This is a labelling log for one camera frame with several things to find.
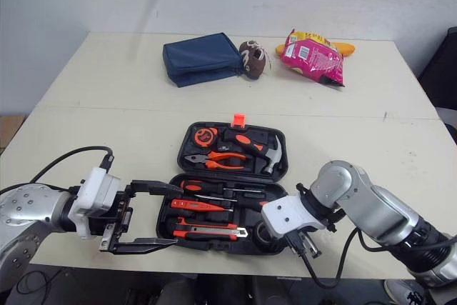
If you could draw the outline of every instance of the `blue pouch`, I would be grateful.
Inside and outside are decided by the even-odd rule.
[[[164,44],[162,55],[166,72],[177,87],[243,73],[238,49],[222,32]]]

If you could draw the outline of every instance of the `open toolbox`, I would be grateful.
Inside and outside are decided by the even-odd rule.
[[[287,172],[282,132],[260,126],[197,122],[188,128],[178,155],[185,171],[165,196],[158,237],[178,246],[232,254],[277,254],[286,242],[272,239],[261,220],[265,202],[286,195],[276,182]]]

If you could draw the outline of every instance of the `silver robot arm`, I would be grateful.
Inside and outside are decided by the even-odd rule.
[[[307,232],[327,228],[347,215],[427,287],[457,280],[457,243],[437,231],[392,193],[370,181],[360,167],[332,161],[319,171],[310,189],[263,206],[262,217],[270,235],[280,239],[299,232],[303,246],[317,257],[320,252]]]
[[[180,196],[182,189],[160,181],[133,180],[119,191],[120,180],[94,167],[82,185],[68,191],[43,184],[11,189],[0,201],[0,303],[19,280],[41,242],[53,232],[76,231],[82,239],[101,236],[100,251],[147,254],[175,239],[139,238],[119,242],[129,229],[136,193]]]

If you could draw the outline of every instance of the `white table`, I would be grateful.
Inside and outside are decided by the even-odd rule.
[[[195,121],[231,121],[244,113],[253,125],[286,135],[289,170],[280,184],[290,193],[309,185],[330,159],[367,170],[373,182],[392,191],[441,231],[455,232],[456,146],[434,108],[390,41],[353,41],[344,61],[346,88],[316,84],[280,65],[274,47],[283,39],[258,38],[271,70],[258,81],[231,77],[178,89],[161,60],[162,45],[188,36],[89,34],[0,158],[0,184],[24,182],[55,157],[79,146],[114,150],[111,174],[169,181],[182,172],[176,156]],[[238,45],[245,40],[233,37]],[[237,102],[231,98],[238,94]],[[59,186],[78,184],[100,153],[74,156],[43,178]],[[160,196],[138,195],[123,236],[155,236]],[[319,276],[333,277],[353,225],[313,234],[323,252],[314,260]],[[98,251],[99,240],[74,233],[52,234],[33,262],[88,268],[189,273],[308,276],[290,249],[276,256],[239,256],[170,247],[148,255],[114,256]],[[343,277],[409,277],[388,253],[371,254],[357,241]]]

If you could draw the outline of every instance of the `orange-handled pliers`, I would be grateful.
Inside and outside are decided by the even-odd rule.
[[[208,155],[188,155],[184,158],[187,161],[193,162],[195,164],[205,164],[208,169],[243,169],[244,166],[226,166],[224,164],[218,164],[216,161],[230,159],[231,157],[236,157],[241,160],[246,160],[246,156],[238,153],[217,153],[212,151]]]

